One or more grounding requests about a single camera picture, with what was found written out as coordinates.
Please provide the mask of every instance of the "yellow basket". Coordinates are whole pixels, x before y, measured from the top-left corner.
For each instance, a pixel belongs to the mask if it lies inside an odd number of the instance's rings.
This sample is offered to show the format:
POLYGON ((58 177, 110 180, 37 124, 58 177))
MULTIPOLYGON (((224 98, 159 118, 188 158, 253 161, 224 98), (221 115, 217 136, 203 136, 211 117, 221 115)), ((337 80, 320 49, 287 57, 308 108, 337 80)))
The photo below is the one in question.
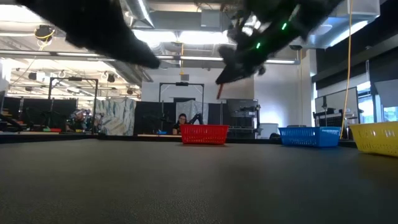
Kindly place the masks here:
POLYGON ((360 151, 398 157, 398 122, 352 124, 350 128, 360 151))

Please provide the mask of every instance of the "red object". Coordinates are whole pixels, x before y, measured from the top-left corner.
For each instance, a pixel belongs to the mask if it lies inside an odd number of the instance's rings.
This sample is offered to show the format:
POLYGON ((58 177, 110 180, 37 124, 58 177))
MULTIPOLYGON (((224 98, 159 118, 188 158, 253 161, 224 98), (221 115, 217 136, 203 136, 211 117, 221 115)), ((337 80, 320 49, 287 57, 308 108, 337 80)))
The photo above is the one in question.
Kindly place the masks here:
POLYGON ((183 124, 180 129, 184 144, 225 144, 228 125, 183 124))
POLYGON ((51 132, 61 132, 62 129, 60 128, 50 128, 51 132))
POLYGON ((218 88, 218 93, 217 93, 217 100, 220 99, 221 92, 223 91, 223 87, 224 87, 224 84, 220 84, 220 87, 218 88))

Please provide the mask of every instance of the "white curtain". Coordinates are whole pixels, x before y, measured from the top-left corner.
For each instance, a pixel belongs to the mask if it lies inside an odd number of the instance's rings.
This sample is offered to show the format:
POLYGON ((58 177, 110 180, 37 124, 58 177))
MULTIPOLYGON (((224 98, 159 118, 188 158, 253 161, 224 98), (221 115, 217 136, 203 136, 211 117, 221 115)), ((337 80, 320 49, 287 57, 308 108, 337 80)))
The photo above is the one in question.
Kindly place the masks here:
POLYGON ((97 100, 96 114, 104 114, 102 133, 106 135, 132 136, 136 102, 129 98, 97 100))

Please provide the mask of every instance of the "black table surface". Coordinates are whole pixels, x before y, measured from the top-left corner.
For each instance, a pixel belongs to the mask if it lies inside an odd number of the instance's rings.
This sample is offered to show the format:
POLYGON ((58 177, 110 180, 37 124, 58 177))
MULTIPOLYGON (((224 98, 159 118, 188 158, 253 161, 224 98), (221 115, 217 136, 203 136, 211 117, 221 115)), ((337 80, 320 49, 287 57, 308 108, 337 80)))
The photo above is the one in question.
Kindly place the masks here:
POLYGON ((0 223, 398 223, 398 159, 86 139, 0 145, 0 223))

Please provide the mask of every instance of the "blue basket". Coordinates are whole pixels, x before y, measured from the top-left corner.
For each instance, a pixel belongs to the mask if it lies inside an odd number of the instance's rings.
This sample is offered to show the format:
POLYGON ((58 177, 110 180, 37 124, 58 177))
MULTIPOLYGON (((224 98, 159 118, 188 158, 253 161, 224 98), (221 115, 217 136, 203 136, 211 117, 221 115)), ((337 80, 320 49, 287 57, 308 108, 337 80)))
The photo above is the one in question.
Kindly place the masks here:
POLYGON ((279 128, 285 146, 336 147, 340 138, 338 127, 279 128))

